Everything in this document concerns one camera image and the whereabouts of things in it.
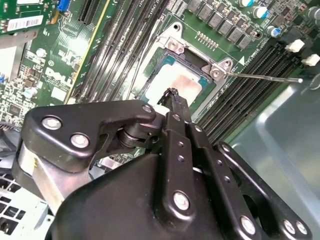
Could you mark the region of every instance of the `capacitor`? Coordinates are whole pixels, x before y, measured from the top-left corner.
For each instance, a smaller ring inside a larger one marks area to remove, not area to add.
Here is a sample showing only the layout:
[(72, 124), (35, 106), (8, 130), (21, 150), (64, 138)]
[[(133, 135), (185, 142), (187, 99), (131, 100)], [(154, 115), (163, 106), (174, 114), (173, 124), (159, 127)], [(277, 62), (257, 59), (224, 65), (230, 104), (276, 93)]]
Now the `capacitor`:
[(5, 82), (5, 75), (4, 74), (0, 74), (0, 84), (3, 84)]
[(22, 95), (25, 96), (25, 98), (27, 98), (27, 99), (32, 99), (33, 97), (35, 97), (37, 95), (37, 93), (38, 93), (38, 91), (35, 87), (29, 87), (24, 90)]
[(269, 11), (265, 6), (256, 6), (252, 10), (252, 15), (255, 19), (265, 19)]
[(308, 18), (320, 20), (320, 7), (313, 6), (308, 12)]
[(242, 8), (245, 8), (245, 7), (250, 7), (252, 4), (254, 4), (254, 0), (239, 0), (238, 3), (239, 3), (239, 6), (242, 7)]
[(39, 48), (35, 54), (39, 57), (39, 58), (45, 58), (47, 56), (47, 51), (44, 50), (43, 48)]
[(281, 34), (281, 29), (277, 28), (275, 26), (268, 26), (268, 28), (266, 29), (266, 32), (273, 38), (277, 38), (280, 36)]

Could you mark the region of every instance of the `microchip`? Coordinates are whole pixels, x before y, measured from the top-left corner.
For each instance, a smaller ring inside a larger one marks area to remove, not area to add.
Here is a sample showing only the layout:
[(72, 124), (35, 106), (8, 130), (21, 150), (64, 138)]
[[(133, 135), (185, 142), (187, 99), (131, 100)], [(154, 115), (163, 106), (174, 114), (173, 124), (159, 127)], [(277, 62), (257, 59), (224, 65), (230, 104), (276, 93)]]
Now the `microchip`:
[(209, 6), (208, 4), (205, 4), (201, 11), (197, 14), (198, 18), (200, 18), (203, 21), (208, 20), (210, 17), (211, 13), (213, 12), (213, 8)]
[(31, 80), (31, 79), (26, 79), (24, 81), (24, 86), (26, 88), (32, 88), (35, 85), (35, 81)]
[(76, 63), (74, 66), (73, 66), (73, 69), (77, 72), (80, 68), (80, 65), (78, 63)]
[(215, 13), (213, 15), (213, 17), (211, 18), (211, 20), (209, 21), (209, 25), (214, 28), (217, 29), (217, 27), (219, 27), (220, 23), (222, 22), (223, 17), (219, 14), (219, 13)]
[(319, 31), (317, 29), (313, 29), (310, 33), (309, 33), (309, 37), (312, 39), (315, 39), (319, 34)]
[(293, 20), (293, 23), (297, 26), (299, 26), (303, 22), (304, 22), (304, 18), (300, 15), (296, 16), (296, 18)]
[(290, 8), (288, 8), (287, 6), (284, 8), (284, 10), (282, 11), (282, 15), (285, 16), (290, 12)]
[(245, 30), (245, 32), (246, 32), (247, 34), (250, 34), (254, 29), (255, 29), (255, 28), (254, 28), (253, 26), (249, 26), (249, 27)]
[(197, 9), (199, 8), (201, 2), (202, 2), (201, 0), (191, 0), (191, 2), (186, 7), (186, 9), (188, 9), (190, 12), (192, 12), (194, 14), (197, 11)]
[(29, 71), (29, 76), (34, 76), (35, 73), (36, 73), (36, 70), (30, 69), (30, 71)]
[(228, 32), (230, 31), (230, 29), (232, 28), (233, 24), (228, 21), (228, 20), (225, 20), (224, 23), (221, 25), (221, 27), (218, 29), (218, 32), (221, 34), (221, 35), (227, 35)]
[(240, 18), (239, 21), (236, 23), (236, 26), (241, 28), (241, 26), (246, 22), (243, 18)]
[(20, 116), (20, 112), (21, 112), (21, 108), (16, 106), (16, 105), (13, 105), (11, 104), (9, 106), (9, 109), (8, 109), (8, 112), (12, 115), (15, 115), (15, 116)]
[(236, 13), (234, 11), (231, 11), (226, 18), (231, 21), (235, 15), (236, 15)]
[(221, 3), (218, 8), (216, 9), (219, 13), (222, 13), (226, 8), (226, 5)]
[(300, 37), (300, 32), (295, 29), (294, 27), (291, 28), (291, 30), (289, 31), (290, 34), (292, 34), (294, 37), (299, 38)]
[(240, 38), (240, 36), (241, 36), (241, 34), (242, 34), (242, 31), (239, 29), (239, 28), (235, 28), (232, 32), (231, 32), (231, 34), (228, 36), (228, 39), (231, 41), (231, 42), (236, 42), (239, 38)]
[(276, 27), (280, 27), (283, 23), (285, 22), (285, 18), (281, 15), (278, 15), (274, 20), (273, 20), (273, 25)]
[(251, 43), (251, 38), (247, 35), (243, 35), (243, 37), (238, 41), (237, 46), (243, 50), (249, 45), (249, 43)]
[(37, 78), (37, 79), (39, 79), (40, 76), (41, 76), (41, 73), (38, 72), (38, 71), (35, 71), (34, 77)]

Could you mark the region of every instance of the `screw hole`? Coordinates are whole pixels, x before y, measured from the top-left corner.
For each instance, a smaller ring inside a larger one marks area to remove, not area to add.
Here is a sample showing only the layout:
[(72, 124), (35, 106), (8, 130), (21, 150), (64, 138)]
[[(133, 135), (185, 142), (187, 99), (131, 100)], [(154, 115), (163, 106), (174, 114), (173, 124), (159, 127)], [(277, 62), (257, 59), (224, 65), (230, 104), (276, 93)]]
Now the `screw hole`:
[(261, 37), (262, 37), (261, 32), (257, 32), (256, 35), (255, 35), (255, 38), (256, 39), (260, 39)]
[(228, 176), (224, 177), (224, 180), (229, 184), (230, 183), (230, 178)]
[(152, 112), (151, 108), (150, 108), (148, 105), (143, 105), (142, 108), (143, 108), (143, 110), (145, 110), (147, 113), (151, 113), (151, 112)]
[(185, 161), (185, 158), (183, 156), (178, 156), (178, 160), (179, 162), (183, 163)]
[(158, 136), (152, 136), (150, 138), (150, 140), (151, 140), (151, 143), (156, 144), (159, 141), (159, 137)]

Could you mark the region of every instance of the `circuit board component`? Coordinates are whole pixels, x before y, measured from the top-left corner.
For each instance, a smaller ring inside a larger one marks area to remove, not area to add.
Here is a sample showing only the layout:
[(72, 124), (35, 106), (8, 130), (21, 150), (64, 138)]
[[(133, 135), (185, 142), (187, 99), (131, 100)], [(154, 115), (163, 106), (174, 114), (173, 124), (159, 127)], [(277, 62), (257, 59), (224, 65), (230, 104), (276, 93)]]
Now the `circuit board component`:
[(56, 9), (52, 0), (4, 0), (0, 8), (0, 36), (50, 24)]

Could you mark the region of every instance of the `pcie slot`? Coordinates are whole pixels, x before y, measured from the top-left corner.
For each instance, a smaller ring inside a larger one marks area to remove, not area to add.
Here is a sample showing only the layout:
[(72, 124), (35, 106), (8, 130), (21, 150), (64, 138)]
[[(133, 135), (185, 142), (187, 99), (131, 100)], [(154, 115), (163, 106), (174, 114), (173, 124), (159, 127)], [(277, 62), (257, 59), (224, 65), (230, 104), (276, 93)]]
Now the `pcie slot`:
[(78, 16), (78, 21), (83, 22), (85, 25), (91, 24), (99, 3), (100, 0), (84, 0)]
[(104, 60), (107, 58), (112, 48), (112, 43), (115, 41), (117, 33), (119, 32), (119, 29), (122, 26), (124, 19), (126, 18), (127, 10), (129, 10), (129, 8), (132, 7), (133, 4), (134, 4), (134, 0), (131, 0), (128, 3), (128, 8), (126, 9), (125, 9), (126, 1), (121, 1), (118, 4), (116, 11), (114, 13), (114, 17), (112, 18), (110, 27), (108, 29), (108, 32), (103, 33), (104, 37), (103, 37), (101, 46), (99, 47), (99, 50), (96, 53), (96, 56), (89, 69), (89, 72), (87, 73), (85, 80), (81, 86), (81, 94), (78, 98), (78, 101), (88, 102), (89, 100), (88, 98), (90, 98), (98, 88), (100, 81), (97, 78), (97, 76), (100, 74), (102, 64)]

